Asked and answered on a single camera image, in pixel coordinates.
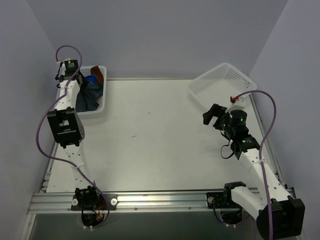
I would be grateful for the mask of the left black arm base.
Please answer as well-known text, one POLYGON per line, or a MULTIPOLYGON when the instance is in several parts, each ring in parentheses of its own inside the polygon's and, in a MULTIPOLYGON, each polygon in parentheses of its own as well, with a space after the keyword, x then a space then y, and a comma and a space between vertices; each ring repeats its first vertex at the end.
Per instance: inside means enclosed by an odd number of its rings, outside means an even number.
POLYGON ((117 209, 118 196, 115 193, 101 193, 95 187, 75 189, 71 201, 71 211, 81 213, 84 227, 97 228, 104 223, 111 211, 117 209))

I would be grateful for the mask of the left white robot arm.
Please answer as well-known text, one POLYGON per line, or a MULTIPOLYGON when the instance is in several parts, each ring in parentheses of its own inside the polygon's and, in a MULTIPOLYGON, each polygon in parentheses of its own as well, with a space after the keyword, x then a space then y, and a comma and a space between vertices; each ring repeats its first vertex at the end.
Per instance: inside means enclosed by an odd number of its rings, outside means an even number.
POLYGON ((47 120, 54 140, 71 162, 71 169, 77 192, 86 189, 90 183, 82 176, 88 172, 84 155, 83 140, 85 129, 76 111, 76 101, 83 83, 77 60, 66 59, 61 63, 62 74, 58 76, 60 94, 53 110, 47 114, 47 120))

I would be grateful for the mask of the dark navy towel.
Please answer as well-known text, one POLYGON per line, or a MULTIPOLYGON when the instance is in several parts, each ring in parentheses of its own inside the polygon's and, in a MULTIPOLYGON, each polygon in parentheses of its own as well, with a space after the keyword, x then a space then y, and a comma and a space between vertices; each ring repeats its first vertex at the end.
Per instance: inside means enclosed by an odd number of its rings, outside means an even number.
POLYGON ((92 112, 98 109, 98 99, 103 96, 104 86, 100 83, 87 82, 80 87, 76 97, 75 110, 78 113, 92 112))

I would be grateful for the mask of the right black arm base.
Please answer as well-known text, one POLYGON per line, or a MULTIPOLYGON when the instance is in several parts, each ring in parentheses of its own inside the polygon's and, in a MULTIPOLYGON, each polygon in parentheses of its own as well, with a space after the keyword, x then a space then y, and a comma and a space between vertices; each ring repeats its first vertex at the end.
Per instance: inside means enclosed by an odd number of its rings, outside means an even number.
POLYGON ((246 187, 246 184, 242 181, 230 182, 224 185, 223 191, 206 193, 207 207, 213 210, 217 221, 234 228, 245 220, 243 208, 232 201, 231 190, 236 187, 246 187))

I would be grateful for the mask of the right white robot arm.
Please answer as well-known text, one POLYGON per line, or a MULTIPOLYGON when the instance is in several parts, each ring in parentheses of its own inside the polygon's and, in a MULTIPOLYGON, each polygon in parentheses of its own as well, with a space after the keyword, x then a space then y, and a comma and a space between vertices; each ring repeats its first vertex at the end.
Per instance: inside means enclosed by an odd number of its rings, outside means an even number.
POLYGON ((303 228, 305 205, 282 186, 263 158, 261 145, 246 126, 247 113, 242 109, 229 110, 213 104, 202 117, 205 125, 216 118, 213 127, 228 140, 233 156, 243 164, 260 194, 254 195, 241 181, 231 182, 224 185, 225 201, 239 205, 250 214, 265 240, 299 236, 303 228))

